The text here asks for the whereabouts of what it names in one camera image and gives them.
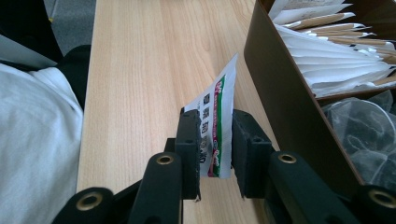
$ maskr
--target clear plastic bag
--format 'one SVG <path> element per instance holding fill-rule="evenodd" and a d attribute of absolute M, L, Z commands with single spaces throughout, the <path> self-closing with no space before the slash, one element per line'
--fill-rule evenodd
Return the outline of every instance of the clear plastic bag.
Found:
<path fill-rule="evenodd" d="M 335 134 L 366 184 L 396 190 L 396 116 L 385 91 L 367 101 L 347 98 L 323 107 Z"/>

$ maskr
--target brown box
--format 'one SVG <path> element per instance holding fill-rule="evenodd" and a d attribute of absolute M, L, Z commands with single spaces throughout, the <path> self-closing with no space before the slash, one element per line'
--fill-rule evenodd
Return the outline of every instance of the brown box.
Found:
<path fill-rule="evenodd" d="M 373 26 L 376 38 L 396 39 L 396 3 L 393 0 L 346 1 L 354 22 Z M 351 196 L 363 184 L 321 105 L 350 96 L 368 98 L 381 91 L 365 91 L 315 99 L 276 28 L 267 16 L 274 0 L 257 0 L 253 11 L 245 60 L 261 97 L 281 150 L 298 152 L 337 193 Z"/>

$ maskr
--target white cloth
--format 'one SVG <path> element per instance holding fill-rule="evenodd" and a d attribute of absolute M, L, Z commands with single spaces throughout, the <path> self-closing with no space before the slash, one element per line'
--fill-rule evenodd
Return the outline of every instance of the white cloth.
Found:
<path fill-rule="evenodd" d="M 76 193 L 82 119 L 57 68 L 0 64 L 0 223 L 51 223 Z"/>

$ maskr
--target plastic wrapper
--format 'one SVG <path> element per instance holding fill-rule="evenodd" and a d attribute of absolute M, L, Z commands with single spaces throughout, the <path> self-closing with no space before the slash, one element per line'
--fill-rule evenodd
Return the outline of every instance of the plastic wrapper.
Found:
<path fill-rule="evenodd" d="M 396 190 L 396 116 L 390 91 L 367 101 L 347 98 L 323 107 L 366 184 Z"/>
<path fill-rule="evenodd" d="M 197 109 L 200 113 L 201 176 L 231 176 L 233 88 L 237 58 L 235 54 L 212 85 L 184 107 L 184 111 Z"/>

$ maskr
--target stack of packets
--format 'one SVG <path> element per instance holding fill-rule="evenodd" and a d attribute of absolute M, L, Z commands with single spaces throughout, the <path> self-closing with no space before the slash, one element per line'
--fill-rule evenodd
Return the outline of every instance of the stack of packets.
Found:
<path fill-rule="evenodd" d="M 275 0 L 268 13 L 317 98 L 396 86 L 396 50 L 370 38 L 344 0 Z"/>
<path fill-rule="evenodd" d="M 224 67 L 214 82 L 184 111 L 197 109 L 200 114 L 200 176 L 231 176 L 233 88 L 238 54 Z"/>

